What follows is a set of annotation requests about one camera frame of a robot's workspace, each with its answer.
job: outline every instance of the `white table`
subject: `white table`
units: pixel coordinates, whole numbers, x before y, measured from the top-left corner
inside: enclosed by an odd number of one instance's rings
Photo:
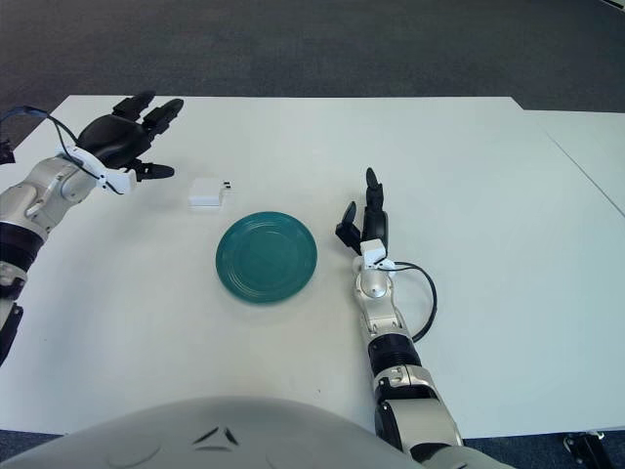
[[[55,115],[78,131],[119,99],[71,96]],[[56,145],[39,126],[0,187]],[[372,428],[352,254],[333,234],[350,200],[362,209],[368,165],[391,256],[437,282],[418,350],[463,436],[625,423],[625,221],[511,99],[187,98],[149,159],[176,177],[92,193],[40,251],[0,368],[0,428],[63,433],[217,395],[301,401]],[[198,176],[232,181],[222,209],[188,208]],[[307,287],[265,307],[233,298],[214,268],[224,231],[259,210],[299,218],[318,248]],[[426,285],[396,283],[416,328]]]
[[[625,217],[625,113],[529,110]]]

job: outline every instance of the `teal plate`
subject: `teal plate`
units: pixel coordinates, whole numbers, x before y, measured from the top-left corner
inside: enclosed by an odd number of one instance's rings
[[[297,219],[279,212],[248,215],[232,225],[217,247],[217,274],[234,295],[270,303],[294,295],[311,279],[316,245]]]

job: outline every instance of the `robotic hand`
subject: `robotic hand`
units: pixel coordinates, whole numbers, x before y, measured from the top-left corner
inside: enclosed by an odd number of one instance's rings
[[[40,161],[26,179],[0,194],[0,364],[9,353],[21,321],[23,309],[16,300],[25,286],[26,273],[67,210],[95,187],[123,194],[144,179],[174,175],[169,166],[139,160],[183,107],[182,100],[172,100],[138,123],[140,113],[153,98],[153,92],[126,98],[111,114],[89,124],[78,138],[56,118],[34,107],[16,107],[0,118],[0,122],[15,114],[49,118],[61,139],[56,156]],[[73,145],[65,145],[60,126]],[[10,152],[6,143],[3,151]]]
[[[397,263],[420,270],[433,288],[433,314],[422,332],[411,337],[393,299],[392,277],[406,268],[397,269],[396,263],[387,258],[389,222],[382,209],[383,188],[371,168],[367,169],[366,181],[362,236],[354,225],[354,202],[335,233],[359,255],[354,259],[354,296],[362,312],[360,328],[374,375],[376,434],[415,460],[424,461],[442,448],[463,445],[456,424],[413,345],[413,340],[425,335],[432,324],[436,289],[421,268]]]

